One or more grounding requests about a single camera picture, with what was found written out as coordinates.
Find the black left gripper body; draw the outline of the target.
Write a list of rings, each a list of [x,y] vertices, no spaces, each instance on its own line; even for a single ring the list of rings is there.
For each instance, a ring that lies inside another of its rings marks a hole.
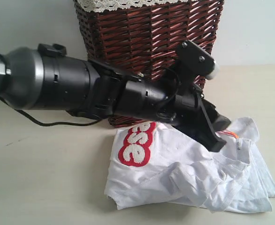
[[[156,84],[163,92],[163,97],[156,103],[156,121],[169,124],[196,140],[198,129],[194,121],[198,110],[197,96],[202,97],[202,88],[194,81],[157,81]]]

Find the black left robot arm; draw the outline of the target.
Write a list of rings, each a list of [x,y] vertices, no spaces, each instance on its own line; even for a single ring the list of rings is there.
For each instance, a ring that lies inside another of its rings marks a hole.
[[[226,142],[216,133],[231,121],[195,83],[197,76],[211,80],[216,62],[189,40],[176,54],[164,75],[151,81],[106,62],[68,57],[62,45],[20,47],[0,54],[0,100],[21,114],[63,110],[95,122],[117,115],[166,123],[219,152]]]

